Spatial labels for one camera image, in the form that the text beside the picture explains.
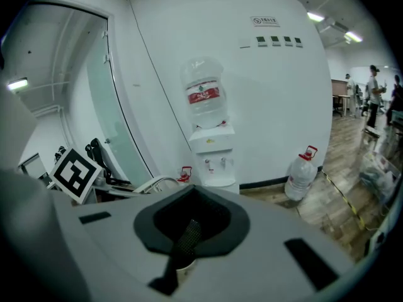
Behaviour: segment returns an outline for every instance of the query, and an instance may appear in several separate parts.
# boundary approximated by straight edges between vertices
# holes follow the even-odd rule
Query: man in white shirt
[[[371,65],[370,72],[371,76],[370,80],[368,81],[368,90],[370,92],[371,115],[366,125],[375,128],[375,121],[377,120],[378,107],[380,106],[380,95],[381,93],[386,92],[386,87],[381,88],[378,87],[378,82],[375,77],[377,76],[379,69],[377,69],[374,65]]]
[[[350,109],[350,116],[355,116],[355,81],[351,78],[350,74],[346,74],[347,81],[347,95],[350,97],[348,108]]]

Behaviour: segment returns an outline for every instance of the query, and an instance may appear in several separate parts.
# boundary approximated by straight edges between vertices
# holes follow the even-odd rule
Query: wooden floor
[[[367,151],[360,151],[361,131],[365,119],[333,117],[323,171],[357,209],[365,226],[368,229],[376,229],[383,220],[378,200],[358,178],[361,158]],[[383,115],[377,118],[380,125],[378,128],[382,128],[382,121]],[[241,194],[292,210],[304,221],[337,241],[355,261],[364,256],[365,243],[375,232],[361,226],[351,208],[322,173],[317,175],[310,191],[299,203],[285,196],[284,184],[242,190]]]

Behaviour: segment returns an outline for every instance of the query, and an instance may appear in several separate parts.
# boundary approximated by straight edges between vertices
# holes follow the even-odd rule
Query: red label
[[[209,88],[206,91],[193,93],[188,95],[189,103],[197,103],[206,99],[217,98],[220,96],[220,90],[218,87]]]

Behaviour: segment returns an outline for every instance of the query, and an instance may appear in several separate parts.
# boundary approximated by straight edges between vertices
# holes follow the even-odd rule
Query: door frame
[[[160,175],[161,173],[159,172],[159,169],[157,168],[157,165],[149,152],[147,144],[141,135],[139,125],[137,124],[130,103],[128,102],[127,92],[124,87],[123,77],[118,64],[119,61],[116,52],[117,46],[114,30],[115,16],[107,10],[92,8],[88,5],[84,5],[72,0],[30,0],[27,5],[29,6],[35,4],[48,4],[75,9],[93,14],[106,20],[108,30],[107,45],[108,53],[110,55],[110,70],[122,120],[126,123],[127,132],[131,136],[133,148],[137,151],[139,157],[142,159],[144,168],[150,174],[150,179]]]

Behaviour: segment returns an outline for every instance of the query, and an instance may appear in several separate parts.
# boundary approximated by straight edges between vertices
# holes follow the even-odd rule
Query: black pants
[[[371,103],[370,111],[371,111],[371,115],[370,115],[370,118],[368,119],[368,122],[366,123],[366,125],[368,125],[372,128],[375,128],[375,121],[377,120],[378,104]]]

